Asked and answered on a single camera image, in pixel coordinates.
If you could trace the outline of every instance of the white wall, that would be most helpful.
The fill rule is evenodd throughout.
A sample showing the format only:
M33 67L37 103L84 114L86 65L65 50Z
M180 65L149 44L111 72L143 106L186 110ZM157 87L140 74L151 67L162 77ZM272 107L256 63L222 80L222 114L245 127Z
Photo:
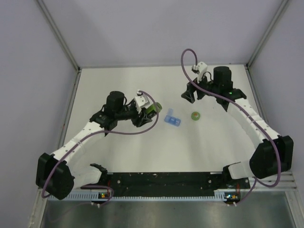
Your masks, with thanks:
M33 0L0 2L0 227L26 227L76 73Z
M293 0L251 72L272 126L294 140L292 171L304 200L304 1Z
M81 67L247 63L281 0L44 0Z

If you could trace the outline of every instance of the purple cable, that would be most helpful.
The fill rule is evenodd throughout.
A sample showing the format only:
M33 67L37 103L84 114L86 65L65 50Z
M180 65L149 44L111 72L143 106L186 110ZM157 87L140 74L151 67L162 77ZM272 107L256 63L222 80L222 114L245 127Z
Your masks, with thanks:
M89 135L87 135L86 137L82 138L79 142L82 143L84 140L90 138L91 136L93 135L96 135L96 134L100 134L100 133L112 133L112 134L122 134L122 135L137 135L137 134L142 134L142 133L145 133L149 130L151 130L157 123L158 121L158 118L159 118L159 111L158 111L158 106L155 102L155 100L153 99L153 97L151 97L148 93L146 93L145 91L139 91L145 95L147 95L153 102L155 108L156 108L156 120L155 122L152 124L151 127L147 128L146 130L143 130L141 132L134 132L134 133L125 133L125 132L115 132L115 131L107 131L107 130L102 130L102 131L98 131L98 132L94 132L94 133L91 133ZM56 163L56 165L54 166L54 168L52 169L52 171L50 172L50 174L48 175L47 177L47 180L43 186L43 189L42 189L42 192L41 192L41 197L42 198L47 198L50 196L50 194L48 195L45 195L45 192L46 192L46 188L47 188L47 185L49 183L49 181L51 180L51 177L53 176L54 172L55 172L55 169L57 168L57 166L75 149L77 148L79 145L79 143L75 144L68 152L66 152L66 154L64 156L62 156L62 158Z
M85 185L85 186L83 186L83 188L85 188L85 187L111 190L111 196L107 199L107 201L105 201L104 203L100 204L100 206L104 206L104 205L108 204L110 202L110 200L112 199L112 197L114 196L114 190L112 188L108 187L108 186L102 186L102 185ZM91 204L91 202L83 202L83 203L76 204L75 206L73 206L70 209L68 209L65 212L63 212L62 215L60 217L58 217L57 219L51 219L50 210L47 209L47 218L48 218L48 220L49 220L50 223L58 222L67 213L71 212L72 210L74 210L78 206L85 205L85 204Z
M188 48L186 50L184 50L181 54L181 57L180 57L180 63L181 63L181 68L186 76L186 78L190 81L190 83L196 87L198 90L206 93L206 94L209 94L211 96L214 96L214 97L217 97L217 98L220 98L220 99L223 99L225 101L228 101L230 103L232 103L233 105L235 105L236 107L238 107L252 122L253 124L266 136L266 138L270 141L271 145L273 146L274 150L275 150L275 155L276 155L276 160L277 160L277 178L276 178L276 181L274 182L274 184L272 185L268 185L268 184L264 184L262 181L260 181L258 178L254 177L255 179L255 182L254 184L252 185L251 189L249 190L248 194L252 192L253 188L255 187L256 183L260 183L261 185L264 185L266 187L269 187L269 188L273 188L275 187L276 185L278 185L278 183L280 182L280 179L281 179L281 160L280 160L280 155L279 155L279 151L276 147L276 144L275 142L271 139L270 135L249 115L249 113L242 107L240 106L239 104L235 103L234 101L224 97L224 96L221 96L221 95L218 95L218 94L215 94L215 93L212 93L208 90L205 90L205 89L202 89L200 88L197 84L195 84L191 78L188 76L186 70L185 70L185 66L184 66L184 55L187 51L190 51L194 54L194 57L195 57L195 65L198 64L198 58L197 58L197 55L196 53L194 52L194 50Z

